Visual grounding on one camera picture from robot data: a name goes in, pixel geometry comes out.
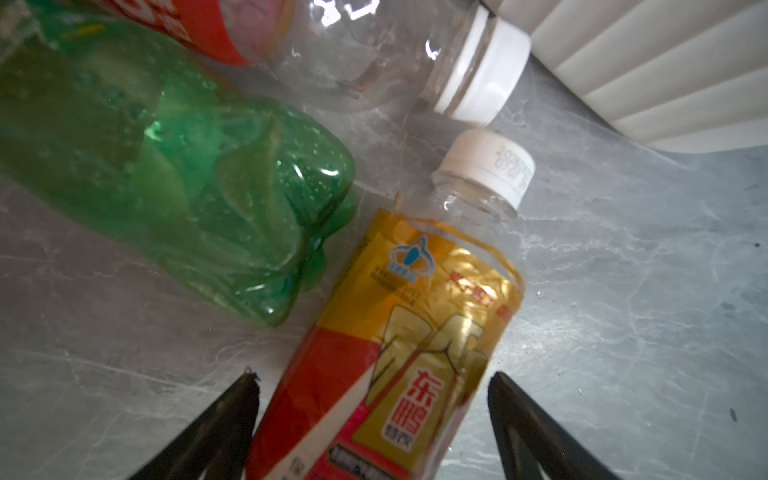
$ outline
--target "crushed plastic bottle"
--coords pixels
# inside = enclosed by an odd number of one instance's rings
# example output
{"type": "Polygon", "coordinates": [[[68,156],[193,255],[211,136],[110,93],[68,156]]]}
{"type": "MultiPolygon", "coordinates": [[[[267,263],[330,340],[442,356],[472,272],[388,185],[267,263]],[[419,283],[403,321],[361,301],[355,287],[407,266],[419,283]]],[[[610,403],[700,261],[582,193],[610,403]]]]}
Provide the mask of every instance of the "crushed plastic bottle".
{"type": "Polygon", "coordinates": [[[276,388],[248,480],[435,477],[523,300],[504,232],[534,171],[515,142],[467,131],[428,198],[377,213],[276,388]]]}
{"type": "Polygon", "coordinates": [[[0,25],[0,174],[229,311],[281,323],[354,215],[340,141],[87,5],[2,0],[0,25]]]}
{"type": "Polygon", "coordinates": [[[101,0],[232,65],[265,61],[320,108],[363,111],[396,98],[486,125],[531,52],[521,29],[479,0],[101,0]]]}

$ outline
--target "green plastic bottle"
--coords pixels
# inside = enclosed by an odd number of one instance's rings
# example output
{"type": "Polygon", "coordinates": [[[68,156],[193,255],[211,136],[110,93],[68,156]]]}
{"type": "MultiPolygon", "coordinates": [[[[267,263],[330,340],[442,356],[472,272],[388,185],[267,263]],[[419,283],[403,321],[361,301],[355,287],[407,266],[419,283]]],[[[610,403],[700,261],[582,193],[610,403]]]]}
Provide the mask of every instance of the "green plastic bottle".
{"type": "Polygon", "coordinates": [[[0,174],[280,324],[355,212],[350,153],[305,114],[227,90],[174,40],[60,5],[0,0],[0,174]]]}

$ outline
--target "white bottle cap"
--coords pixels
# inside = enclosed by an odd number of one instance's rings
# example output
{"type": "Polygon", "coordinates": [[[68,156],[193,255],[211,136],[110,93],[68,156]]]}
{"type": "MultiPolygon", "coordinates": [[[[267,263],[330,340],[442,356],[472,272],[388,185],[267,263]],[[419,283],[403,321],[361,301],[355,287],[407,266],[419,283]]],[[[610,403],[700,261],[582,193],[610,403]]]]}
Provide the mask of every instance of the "white bottle cap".
{"type": "Polygon", "coordinates": [[[434,111],[484,127],[507,103],[531,54],[531,37],[479,5],[434,111]],[[484,48],[484,33],[489,31],[484,48]]]}
{"type": "Polygon", "coordinates": [[[536,171],[531,154],[507,137],[478,128],[453,142],[436,173],[474,181],[517,210],[536,171]]]}

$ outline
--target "white plastic container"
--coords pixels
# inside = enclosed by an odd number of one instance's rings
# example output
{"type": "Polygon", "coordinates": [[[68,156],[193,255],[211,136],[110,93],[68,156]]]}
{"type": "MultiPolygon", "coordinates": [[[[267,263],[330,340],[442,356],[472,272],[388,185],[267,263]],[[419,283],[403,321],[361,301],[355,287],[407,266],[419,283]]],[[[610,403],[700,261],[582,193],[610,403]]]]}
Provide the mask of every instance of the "white plastic container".
{"type": "Polygon", "coordinates": [[[701,153],[768,144],[768,2],[488,0],[614,128],[701,153]]]}

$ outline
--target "gray marble surface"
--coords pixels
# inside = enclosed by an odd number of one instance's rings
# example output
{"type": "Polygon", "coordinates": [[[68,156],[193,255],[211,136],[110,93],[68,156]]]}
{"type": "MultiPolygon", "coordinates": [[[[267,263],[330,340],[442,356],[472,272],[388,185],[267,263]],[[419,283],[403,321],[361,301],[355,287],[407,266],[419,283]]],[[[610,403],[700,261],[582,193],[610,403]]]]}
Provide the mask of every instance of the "gray marble surface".
{"type": "MultiPolygon", "coordinates": [[[[375,209],[427,189],[458,133],[386,108],[306,110],[356,155],[361,207],[329,242],[322,287],[275,330],[0,179],[0,478],[124,478],[248,366],[268,400],[375,209]]],[[[538,170],[505,239],[528,295],[488,374],[507,372],[626,480],[768,478],[768,149],[632,144],[535,63],[490,128],[538,170]]],[[[501,476],[481,390],[438,478],[501,476]]]]}

